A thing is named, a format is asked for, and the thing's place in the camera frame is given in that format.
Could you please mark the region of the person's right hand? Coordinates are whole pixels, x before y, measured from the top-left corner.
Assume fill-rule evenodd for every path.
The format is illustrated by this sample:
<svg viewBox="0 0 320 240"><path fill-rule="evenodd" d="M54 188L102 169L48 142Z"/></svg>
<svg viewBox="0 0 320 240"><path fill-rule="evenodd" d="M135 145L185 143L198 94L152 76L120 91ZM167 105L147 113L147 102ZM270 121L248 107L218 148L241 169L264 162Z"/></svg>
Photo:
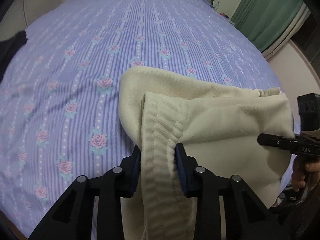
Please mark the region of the person's right hand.
<svg viewBox="0 0 320 240"><path fill-rule="evenodd" d="M303 156L296 156L293 162L291 184L294 191L308 186L309 191L319 184L319 158L308 159Z"/></svg>

